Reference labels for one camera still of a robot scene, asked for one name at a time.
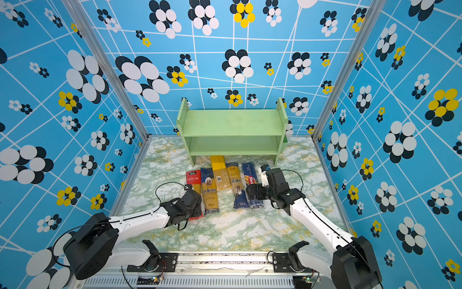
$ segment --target pasta package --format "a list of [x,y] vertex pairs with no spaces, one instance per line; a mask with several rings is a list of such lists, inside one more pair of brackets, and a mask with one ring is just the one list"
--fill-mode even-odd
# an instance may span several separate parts
[[213,170],[211,168],[201,168],[201,180],[205,215],[219,212],[217,186],[215,185]]
[[[193,190],[202,195],[201,170],[186,172],[186,184],[191,184],[193,186]],[[200,219],[204,216],[203,208],[202,208],[203,204],[204,202],[202,201],[201,202],[201,215],[199,217],[190,217],[189,218],[190,221]]]
[[[245,184],[249,186],[250,184],[257,184],[257,174],[255,172],[254,163],[243,163],[242,171],[244,173]],[[249,205],[252,209],[262,208],[263,201],[258,200],[257,194],[249,194]]]
[[210,161],[212,161],[217,191],[231,188],[230,178],[225,165],[225,157],[222,155],[212,155],[210,156]]
[[249,208],[245,190],[242,187],[241,172],[239,171],[239,165],[237,163],[226,164],[228,176],[231,181],[231,188],[234,193],[234,208]]

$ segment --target patterned wall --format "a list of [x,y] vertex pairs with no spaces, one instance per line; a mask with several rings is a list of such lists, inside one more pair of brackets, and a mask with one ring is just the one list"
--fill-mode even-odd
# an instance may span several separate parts
[[388,0],[317,139],[385,288],[461,288],[462,5]]
[[134,109],[154,135],[190,109],[274,109],[317,122],[371,0],[80,1]]
[[61,1],[0,12],[0,288],[62,288],[50,247],[109,214],[142,140]]

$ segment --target green shelf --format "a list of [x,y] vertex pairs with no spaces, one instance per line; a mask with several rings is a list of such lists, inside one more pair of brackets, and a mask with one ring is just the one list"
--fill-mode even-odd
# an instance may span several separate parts
[[198,155],[271,155],[287,145],[289,119],[281,98],[275,110],[194,110],[184,98],[176,119],[189,160]]

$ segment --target spaghetti package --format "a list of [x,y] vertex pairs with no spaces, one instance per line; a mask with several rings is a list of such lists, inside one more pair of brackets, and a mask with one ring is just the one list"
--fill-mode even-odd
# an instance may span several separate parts
[[228,177],[228,171],[226,170],[225,157],[222,155],[210,156],[212,161],[213,175],[215,176],[215,184],[217,191],[231,188],[230,178]]
[[237,163],[226,164],[228,176],[231,181],[231,188],[234,193],[234,208],[249,208],[245,190],[242,187],[241,172],[239,171],[239,165]]
[[[243,163],[242,171],[244,173],[245,184],[249,186],[250,184],[257,184],[257,174],[255,172],[254,163]],[[258,200],[257,194],[249,194],[249,205],[252,209],[262,208],[263,201]]]
[[[202,195],[201,170],[186,172],[186,184],[191,184],[193,186],[193,190]],[[202,218],[203,216],[204,216],[204,213],[201,213],[199,217],[190,217],[189,220],[190,221],[197,220],[197,219]]]
[[211,168],[201,169],[202,180],[202,200],[205,205],[205,215],[210,213],[218,213],[218,194],[213,170]]

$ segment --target marble tabletop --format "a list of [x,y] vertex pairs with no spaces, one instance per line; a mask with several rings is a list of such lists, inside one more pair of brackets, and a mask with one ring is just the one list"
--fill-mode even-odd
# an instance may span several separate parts
[[[264,163],[273,164],[269,156],[225,156],[225,161],[238,162],[241,173],[243,162],[253,162],[255,169]],[[160,184],[170,181],[184,184],[186,171],[201,167],[211,167],[210,157],[197,157],[196,166],[192,167],[181,138],[154,137],[123,214],[158,206],[154,191]],[[289,144],[280,156],[277,167],[297,171],[304,181],[302,192],[323,214],[345,229],[310,138],[289,138]],[[298,175],[285,171],[284,176],[291,188],[300,189]],[[182,193],[182,187],[177,184],[166,184],[158,189],[163,202],[180,197]],[[287,251],[292,245],[305,240],[325,250],[307,228],[284,210],[276,210],[269,204],[259,209],[234,209],[231,189],[219,191],[218,197],[219,213],[190,221],[182,231],[178,231],[176,226],[170,226],[144,232],[127,241],[151,240],[160,251]]]

